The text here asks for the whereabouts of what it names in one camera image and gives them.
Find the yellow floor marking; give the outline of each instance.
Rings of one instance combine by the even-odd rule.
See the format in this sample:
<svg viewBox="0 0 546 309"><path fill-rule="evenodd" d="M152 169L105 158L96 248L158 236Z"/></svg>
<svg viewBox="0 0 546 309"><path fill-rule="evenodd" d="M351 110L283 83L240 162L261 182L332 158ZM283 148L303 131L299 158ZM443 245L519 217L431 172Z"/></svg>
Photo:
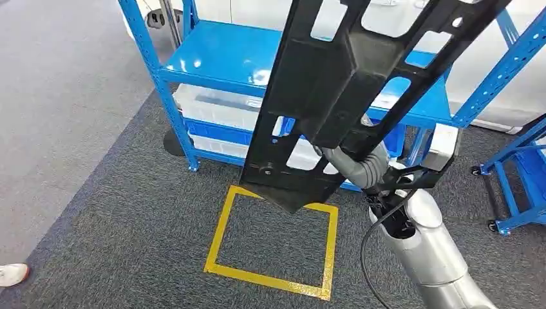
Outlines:
<svg viewBox="0 0 546 309"><path fill-rule="evenodd" d="M236 194L251 196L253 198L261 198L260 196L236 185L232 185L229 187L225 202L223 204L223 209L220 214L220 219L218 220L218 226L216 227L216 232L214 233L214 237L212 239L211 249L209 251L209 255L207 256L207 261L205 262L205 268L203 271L212 272L221 276L239 279L251 283L256 283L258 285L278 288L280 290L285 290L293 293L314 296L329 301L330 294L332 293L332 276L334 274L335 237L337 234L337 207L320 203L313 203L304 206L304 208L307 209L327 212L330 214L330 219L328 222L328 235L326 237L326 258L323 273L323 285L321 287L317 287L268 277L216 264L216 258L218 257L218 251L220 249L223 233L227 225L227 219L229 217L229 213L231 212L231 207L233 206L233 201L235 200Z"/></svg>

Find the shoe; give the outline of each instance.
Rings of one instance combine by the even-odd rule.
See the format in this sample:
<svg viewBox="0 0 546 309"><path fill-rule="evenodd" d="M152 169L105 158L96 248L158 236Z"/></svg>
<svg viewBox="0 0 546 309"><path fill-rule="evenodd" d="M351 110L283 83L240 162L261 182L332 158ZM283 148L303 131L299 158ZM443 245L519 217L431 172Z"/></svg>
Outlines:
<svg viewBox="0 0 546 309"><path fill-rule="evenodd" d="M0 266L0 288L16 285L25 280L30 273L26 264L9 264Z"/></svg>

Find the blue metal shelf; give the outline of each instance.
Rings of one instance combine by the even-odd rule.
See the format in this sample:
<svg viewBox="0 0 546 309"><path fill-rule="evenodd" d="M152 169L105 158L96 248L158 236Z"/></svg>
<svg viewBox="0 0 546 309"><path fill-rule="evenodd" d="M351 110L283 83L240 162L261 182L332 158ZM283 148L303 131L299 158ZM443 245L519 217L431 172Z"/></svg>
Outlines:
<svg viewBox="0 0 546 309"><path fill-rule="evenodd" d="M488 175L495 169L504 193L511 217L506 220L495 220L497 230L502 235L510 230L528 224L546 224L546 157L541 149L546 145L537 145L536 140L546 134L546 118L538 121L530 130L516 138L506 148L480 165L479 172ZM529 209L520 211L504 172L503 163L512 160L529 200Z"/></svg>
<svg viewBox="0 0 546 309"><path fill-rule="evenodd" d="M165 65L159 63L157 54L142 18L136 0L118 0L126 21L133 32L136 45L156 90L165 107L165 112L186 154L191 171L199 168L198 158L210 158L231 164L242 164L242 159L195 149L187 134L184 116L179 113L169 91L168 82L181 82L212 89L230 91L244 95L263 97L281 32L199 20L192 0L184 0L184 37ZM510 50L485 78L455 117L451 117L446 94L444 74L431 89L415 104L401 123L420 127L417 140L423 140L427 129L435 124L466 127L498 92L528 63L544 45L546 39L546 13L543 11L521 36L517 36L509 16L503 13L499 25ZM434 57L430 53L412 52L407 62L426 66ZM382 95L401 96L407 84L403 80L391 80ZM388 109L372 107L370 118L382 119ZM414 143L411 153L420 143Z"/></svg>
<svg viewBox="0 0 546 309"><path fill-rule="evenodd" d="M160 70L169 81L263 97L281 32L236 24L200 21ZM426 66L434 54L415 51L408 63ZM393 79L382 95L400 97L409 80ZM371 107L368 116L382 119L388 109ZM415 104L403 124L434 128L452 124L444 77Z"/></svg>

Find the gray carpet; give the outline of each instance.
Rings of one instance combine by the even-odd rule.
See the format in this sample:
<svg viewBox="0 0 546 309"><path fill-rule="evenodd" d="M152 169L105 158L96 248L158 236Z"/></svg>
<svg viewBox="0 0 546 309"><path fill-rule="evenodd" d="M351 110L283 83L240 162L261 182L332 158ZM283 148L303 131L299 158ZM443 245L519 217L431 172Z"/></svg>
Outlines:
<svg viewBox="0 0 546 309"><path fill-rule="evenodd" d="M330 301L204 273L240 169L203 160L189 172L162 149L167 128L153 93L28 258L31 277L0 294L0 308L380 308L359 266L370 223L356 192L338 190L328 201L339 208ZM488 231L494 212L484 180L469 174L511 138L467 129L462 154L432 193L484 292L500 308L543 308L546 228L522 227L507 238ZM523 196L521 186L515 191ZM327 220L237 197L217 263L318 286ZM370 245L372 279L393 308L422 308L382 241Z"/></svg>

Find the shelf upright post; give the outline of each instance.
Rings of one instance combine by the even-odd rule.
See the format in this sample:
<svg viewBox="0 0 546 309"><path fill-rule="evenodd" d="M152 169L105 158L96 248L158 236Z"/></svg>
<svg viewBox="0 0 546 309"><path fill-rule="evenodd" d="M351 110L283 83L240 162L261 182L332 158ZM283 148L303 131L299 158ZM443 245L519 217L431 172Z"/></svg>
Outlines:
<svg viewBox="0 0 546 309"><path fill-rule="evenodd" d="M197 171L199 168L199 161L194 153L194 148L191 144L189 136L187 134L187 129L182 120L182 116L176 108L174 103L173 96L169 89L168 83L166 80L160 77L161 64L159 63L159 58L152 44L150 34L146 28L146 24L140 15L140 10L138 9L137 2L135 0L118 0L120 6L123 10L123 13L127 19L127 23L133 32L135 37L136 45L140 50L142 60L146 64L146 68L155 84L155 88L159 94L163 107L167 112L169 121L176 133L176 137L180 141L182 150L184 151L186 158L189 164L190 171Z"/></svg>
<svg viewBox="0 0 546 309"><path fill-rule="evenodd" d="M518 30L516 29L516 26L514 25L514 22L506 9L498 14L496 17L496 22L498 23L504 40L506 41L506 45L508 45L508 48L512 47L512 45L520 38L520 34L518 33Z"/></svg>

